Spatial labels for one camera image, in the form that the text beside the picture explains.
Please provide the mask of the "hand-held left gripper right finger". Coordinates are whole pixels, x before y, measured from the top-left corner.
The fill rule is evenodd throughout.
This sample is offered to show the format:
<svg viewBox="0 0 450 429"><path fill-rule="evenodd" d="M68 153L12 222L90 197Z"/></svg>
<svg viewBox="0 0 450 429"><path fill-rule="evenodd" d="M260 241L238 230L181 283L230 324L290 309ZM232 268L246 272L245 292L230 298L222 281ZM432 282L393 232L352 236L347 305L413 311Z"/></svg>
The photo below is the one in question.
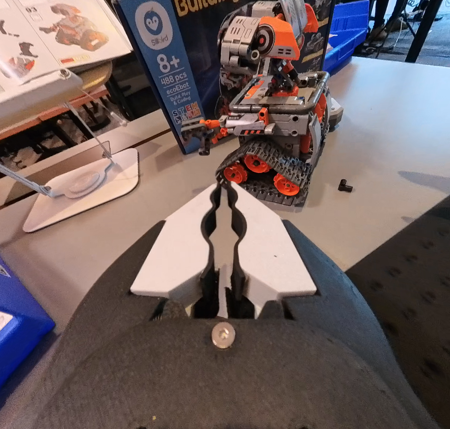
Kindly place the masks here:
<svg viewBox="0 0 450 429"><path fill-rule="evenodd" d="M283 220L244 188L227 190L233 247L226 306L231 318L257 318L269 301L313 296L315 285Z"/></svg>

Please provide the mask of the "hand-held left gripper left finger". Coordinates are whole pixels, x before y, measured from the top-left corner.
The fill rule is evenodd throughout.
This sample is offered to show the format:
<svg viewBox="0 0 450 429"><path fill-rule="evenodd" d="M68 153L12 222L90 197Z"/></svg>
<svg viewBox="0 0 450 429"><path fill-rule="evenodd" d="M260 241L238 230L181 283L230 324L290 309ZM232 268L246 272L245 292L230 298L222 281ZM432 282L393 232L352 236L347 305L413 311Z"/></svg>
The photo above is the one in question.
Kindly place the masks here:
<svg viewBox="0 0 450 429"><path fill-rule="evenodd" d="M166 218L131 285L133 294L193 306L196 317L217 316L218 274L210 236L220 200L221 187L212 184Z"/></svg>

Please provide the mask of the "white document stand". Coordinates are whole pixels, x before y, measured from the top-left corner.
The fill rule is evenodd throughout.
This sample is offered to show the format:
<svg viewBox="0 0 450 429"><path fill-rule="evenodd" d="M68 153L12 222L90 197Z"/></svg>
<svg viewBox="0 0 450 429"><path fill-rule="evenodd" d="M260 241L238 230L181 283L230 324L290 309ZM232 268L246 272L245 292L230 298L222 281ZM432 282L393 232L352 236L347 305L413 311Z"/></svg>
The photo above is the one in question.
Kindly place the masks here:
<svg viewBox="0 0 450 429"><path fill-rule="evenodd" d="M1 72L14 85L1 86L1 129L37 116L56 105L64 105L78 116L72 100L106 83L112 62L104 62L80 75L66 68L47 70L39 76L19 72L19 61L1 61ZM1 173L34 190L40 196L23 224L25 233L33 233L89 209L130 193L139 181L137 149L111 154L84 121L82 124L103 151L101 159L38 184L1 165Z"/></svg>

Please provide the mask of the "tracked toy robot vehicle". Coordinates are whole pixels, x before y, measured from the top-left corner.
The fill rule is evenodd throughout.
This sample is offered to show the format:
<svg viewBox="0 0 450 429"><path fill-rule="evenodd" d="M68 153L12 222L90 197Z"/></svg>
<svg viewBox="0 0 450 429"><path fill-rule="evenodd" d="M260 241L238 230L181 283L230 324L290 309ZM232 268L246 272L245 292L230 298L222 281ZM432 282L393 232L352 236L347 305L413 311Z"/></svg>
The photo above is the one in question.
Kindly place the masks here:
<svg viewBox="0 0 450 429"><path fill-rule="evenodd" d="M304 0L256 1L225 18L218 34L220 85L237 94L218 119L184 122L182 135L211 144L234 136L239 147L217 167L219 184L236 183L262 201L302 207L332 126L329 74L299 73L304 35L318 35Z"/></svg>

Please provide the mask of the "glossy building instruction booklet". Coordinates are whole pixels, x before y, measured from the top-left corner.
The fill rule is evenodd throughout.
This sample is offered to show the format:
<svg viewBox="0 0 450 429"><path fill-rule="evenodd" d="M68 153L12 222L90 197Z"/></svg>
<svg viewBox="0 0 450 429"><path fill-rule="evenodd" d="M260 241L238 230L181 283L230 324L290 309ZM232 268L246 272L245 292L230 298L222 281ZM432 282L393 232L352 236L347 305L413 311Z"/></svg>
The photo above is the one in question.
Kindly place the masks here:
<svg viewBox="0 0 450 429"><path fill-rule="evenodd" d="M131 52L105 0L0 0L1 93L60 68Z"/></svg>

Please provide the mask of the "black dimpled pad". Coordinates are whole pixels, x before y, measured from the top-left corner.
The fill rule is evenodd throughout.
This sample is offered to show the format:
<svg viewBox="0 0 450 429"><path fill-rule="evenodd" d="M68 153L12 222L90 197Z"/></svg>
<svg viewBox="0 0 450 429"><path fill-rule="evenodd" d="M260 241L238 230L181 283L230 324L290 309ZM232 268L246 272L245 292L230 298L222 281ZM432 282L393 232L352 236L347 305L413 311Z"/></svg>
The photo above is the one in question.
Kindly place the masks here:
<svg viewBox="0 0 450 429"><path fill-rule="evenodd" d="M450 198L346 271L413 391L450 427Z"/></svg>

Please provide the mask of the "blue toy box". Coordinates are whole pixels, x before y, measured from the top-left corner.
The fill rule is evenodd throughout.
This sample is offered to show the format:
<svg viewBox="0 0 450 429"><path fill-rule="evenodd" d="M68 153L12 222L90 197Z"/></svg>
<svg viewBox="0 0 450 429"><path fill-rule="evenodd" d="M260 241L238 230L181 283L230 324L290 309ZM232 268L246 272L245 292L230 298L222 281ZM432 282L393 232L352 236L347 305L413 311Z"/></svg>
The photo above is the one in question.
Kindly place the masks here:
<svg viewBox="0 0 450 429"><path fill-rule="evenodd" d="M234 14L262 17L269 1L279 0L111 0L183 154L200 142L183 141L182 123L225 114L252 77L221 79L222 27Z"/></svg>

